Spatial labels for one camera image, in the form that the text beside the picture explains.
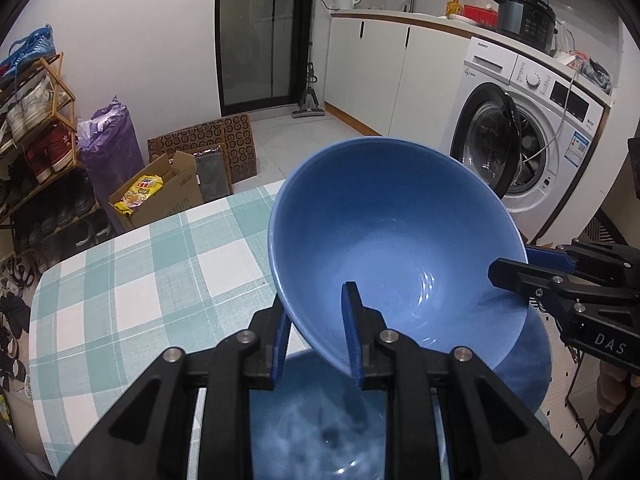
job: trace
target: purple bag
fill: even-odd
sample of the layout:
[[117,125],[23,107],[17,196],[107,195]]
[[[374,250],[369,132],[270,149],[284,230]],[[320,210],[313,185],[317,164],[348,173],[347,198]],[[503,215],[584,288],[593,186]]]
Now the purple bag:
[[145,167],[129,109],[114,97],[90,120],[78,123],[78,145],[98,201],[116,232],[123,234],[109,196]]

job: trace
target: blue gripper pad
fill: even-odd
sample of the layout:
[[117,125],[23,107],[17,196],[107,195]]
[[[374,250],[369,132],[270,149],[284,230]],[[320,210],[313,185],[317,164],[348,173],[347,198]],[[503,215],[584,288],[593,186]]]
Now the blue gripper pad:
[[364,382],[364,371],[362,370],[362,345],[360,335],[356,327],[356,319],[353,313],[354,306],[351,304],[346,283],[342,286],[341,296],[342,323],[344,324],[344,335],[347,338],[347,352],[351,365],[351,377],[358,387]]
[[271,367],[271,383],[273,386],[278,384],[282,377],[282,369],[284,368],[284,359],[287,356],[287,346],[289,345],[289,333],[291,332],[291,320],[283,309],[278,321],[278,331],[273,340],[273,366]]
[[575,264],[564,251],[532,246],[526,246],[525,248],[527,250],[529,265],[546,267],[547,269],[558,270],[567,274],[574,273]]

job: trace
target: plaid tablecloth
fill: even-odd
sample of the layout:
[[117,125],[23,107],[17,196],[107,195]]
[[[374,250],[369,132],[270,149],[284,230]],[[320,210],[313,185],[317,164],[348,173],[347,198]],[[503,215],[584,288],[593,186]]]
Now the plaid tablecloth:
[[[29,364],[53,471],[163,349],[210,348],[271,306],[267,227],[282,182],[136,229],[44,273],[31,311]],[[292,327],[289,353],[304,348]],[[190,478],[195,473],[191,460]]]

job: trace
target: door frame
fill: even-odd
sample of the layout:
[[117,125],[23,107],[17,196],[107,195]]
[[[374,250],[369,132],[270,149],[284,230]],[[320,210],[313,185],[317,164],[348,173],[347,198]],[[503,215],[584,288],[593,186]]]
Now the door frame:
[[[312,0],[294,0],[291,35],[291,70],[289,79],[289,95],[281,97],[267,97],[254,101],[225,104],[225,94],[222,81],[222,53],[220,52],[220,0],[214,3],[214,33],[216,44],[216,76],[218,78],[218,96],[222,116],[249,112],[261,108],[270,108],[295,104],[299,101],[303,89],[306,87],[306,70],[308,61],[309,35],[311,28]],[[272,23],[275,13],[275,2],[272,10]],[[273,34],[271,35],[271,63],[273,70]]]
[[505,167],[497,183],[491,188],[498,198],[507,193],[511,183],[520,167],[520,115],[518,114],[513,98],[496,83],[485,82],[479,84],[469,94],[465,104],[460,110],[456,129],[451,140],[449,156],[462,162],[463,150],[468,136],[468,126],[476,111],[483,104],[492,102],[502,110],[506,121],[511,125],[508,139],[508,154]]

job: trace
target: rice cooker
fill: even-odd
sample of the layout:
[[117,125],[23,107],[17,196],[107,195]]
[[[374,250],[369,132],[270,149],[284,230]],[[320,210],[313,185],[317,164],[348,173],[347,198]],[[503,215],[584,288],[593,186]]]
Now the rice cooker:
[[551,54],[556,28],[554,10],[542,0],[494,0],[499,4],[499,34]]

